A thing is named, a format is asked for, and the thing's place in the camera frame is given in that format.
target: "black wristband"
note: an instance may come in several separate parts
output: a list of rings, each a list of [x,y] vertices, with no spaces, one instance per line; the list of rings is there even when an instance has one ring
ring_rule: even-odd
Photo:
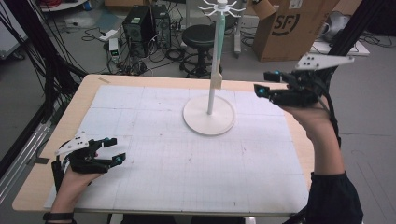
[[[46,213],[43,216],[43,220],[46,221],[58,221],[58,220],[73,220],[74,213]]]

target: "round white base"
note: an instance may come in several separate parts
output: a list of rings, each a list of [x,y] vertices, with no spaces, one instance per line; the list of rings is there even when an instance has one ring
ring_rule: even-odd
[[[190,99],[183,110],[186,123],[198,133],[219,135],[228,132],[235,123],[235,110],[223,98],[215,96],[212,114],[207,114],[209,96]]]

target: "computer tower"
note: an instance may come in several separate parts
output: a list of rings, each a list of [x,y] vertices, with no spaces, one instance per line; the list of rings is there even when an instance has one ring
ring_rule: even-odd
[[[131,55],[144,58],[149,55],[149,41],[154,29],[149,6],[133,6],[122,23]]]
[[[165,5],[151,6],[158,49],[171,48],[171,19]]]

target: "power strip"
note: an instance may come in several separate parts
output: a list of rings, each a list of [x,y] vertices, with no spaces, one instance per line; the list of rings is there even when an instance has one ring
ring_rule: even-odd
[[[110,30],[106,33],[106,35],[102,35],[101,37],[99,37],[99,39],[101,40],[108,40],[111,36],[113,36],[114,34],[117,33],[117,30]]]

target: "table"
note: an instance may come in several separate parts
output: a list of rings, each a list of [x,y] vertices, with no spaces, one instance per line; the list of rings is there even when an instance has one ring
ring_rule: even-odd
[[[91,102],[102,85],[120,85],[136,87],[156,87],[156,88],[176,88],[176,89],[207,89],[208,80],[182,79],[164,77],[114,77],[89,75],[84,78],[77,93],[75,94],[69,107],[67,107],[62,119],[52,134],[44,148],[41,157],[54,160],[55,150],[65,141],[71,139],[77,128],[83,121],[85,114],[90,108]],[[284,88],[283,84],[269,84],[272,88]],[[252,91],[251,82],[223,81],[224,90],[232,91]],[[297,149],[300,164],[304,170],[306,183],[309,183],[309,174],[313,167],[313,149],[305,137],[304,130],[294,119],[286,115],[287,123],[293,138],[293,143]],[[53,186],[50,163],[36,164],[32,172],[27,177],[19,194],[17,195],[13,208],[18,211],[44,211],[43,204],[47,200],[50,189]],[[113,210],[101,210],[100,212],[113,213]]]

